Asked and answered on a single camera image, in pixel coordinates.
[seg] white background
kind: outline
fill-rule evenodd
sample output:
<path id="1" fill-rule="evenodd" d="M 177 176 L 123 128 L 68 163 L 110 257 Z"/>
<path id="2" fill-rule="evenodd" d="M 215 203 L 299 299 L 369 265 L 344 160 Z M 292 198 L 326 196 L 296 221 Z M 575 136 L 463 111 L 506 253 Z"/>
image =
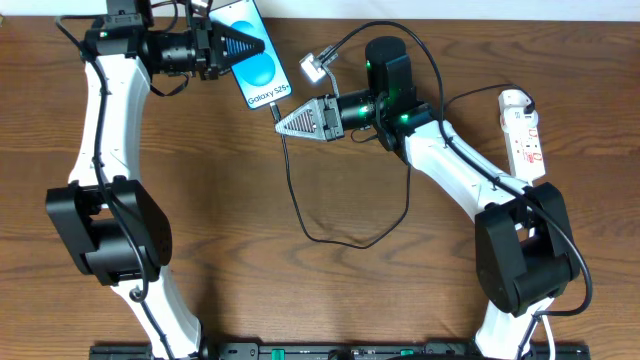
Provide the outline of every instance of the white background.
<path id="1" fill-rule="evenodd" d="M 230 0 L 214 0 L 219 7 Z M 640 0 L 256 0 L 264 17 L 640 21 Z M 156 10 L 170 14 L 171 7 Z M 0 0 L 0 14 L 104 14 L 105 0 Z"/>

